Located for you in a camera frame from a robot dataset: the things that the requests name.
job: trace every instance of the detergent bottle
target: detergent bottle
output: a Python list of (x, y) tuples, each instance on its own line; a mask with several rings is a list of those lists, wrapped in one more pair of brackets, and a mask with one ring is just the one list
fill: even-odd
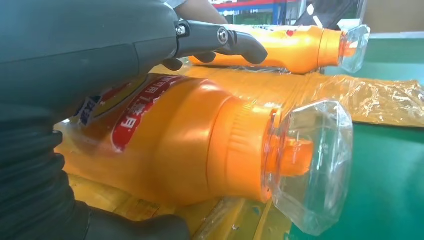
[(273, 199), (321, 224), (347, 194), (353, 125), (334, 100), (282, 112), (206, 79), (150, 74), (87, 98), (55, 129), (66, 172), (151, 202)]
[[(361, 69), (370, 28), (360, 25), (347, 32), (317, 26), (227, 25), (228, 29), (249, 33), (266, 49), (268, 56), (259, 67), (285, 68), (305, 74), (320, 67), (340, 66), (350, 73)], [(217, 54), (214, 61), (195, 65), (254, 66), (241, 56)]]

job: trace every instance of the clear plastic cap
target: clear plastic cap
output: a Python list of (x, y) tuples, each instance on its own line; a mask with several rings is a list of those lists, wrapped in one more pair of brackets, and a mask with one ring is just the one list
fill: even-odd
[(297, 108), (279, 125), (279, 171), (265, 172), (274, 205), (303, 232), (318, 236), (341, 215), (352, 163), (352, 118), (336, 100)]
[(362, 68), (367, 50), (370, 28), (360, 25), (352, 28), (340, 39), (338, 65), (349, 73), (356, 73)]

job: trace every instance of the red label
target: red label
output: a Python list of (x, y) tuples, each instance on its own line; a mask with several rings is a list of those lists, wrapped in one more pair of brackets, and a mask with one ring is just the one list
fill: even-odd
[(163, 76), (147, 85), (128, 105), (112, 132), (112, 144), (118, 152), (123, 152), (143, 119), (143, 115), (155, 102), (182, 76)]
[(285, 32), (285, 34), (287, 34), (287, 36), (292, 37), (295, 34), (296, 30), (287, 30)]

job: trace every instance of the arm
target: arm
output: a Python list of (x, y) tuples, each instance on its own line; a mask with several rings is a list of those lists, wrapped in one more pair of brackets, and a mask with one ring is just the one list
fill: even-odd
[(175, 12), (185, 20), (228, 24), (225, 17), (221, 16), (208, 0), (186, 0), (175, 8)]

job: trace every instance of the clear plastic wrap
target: clear plastic wrap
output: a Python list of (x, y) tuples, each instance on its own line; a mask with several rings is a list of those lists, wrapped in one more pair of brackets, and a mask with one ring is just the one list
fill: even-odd
[(208, 78), (252, 103), (284, 110), (323, 98), (339, 101), (354, 122), (424, 127), (424, 91), (416, 80), (387, 81), (347, 75), (327, 76), (192, 67), (188, 75)]

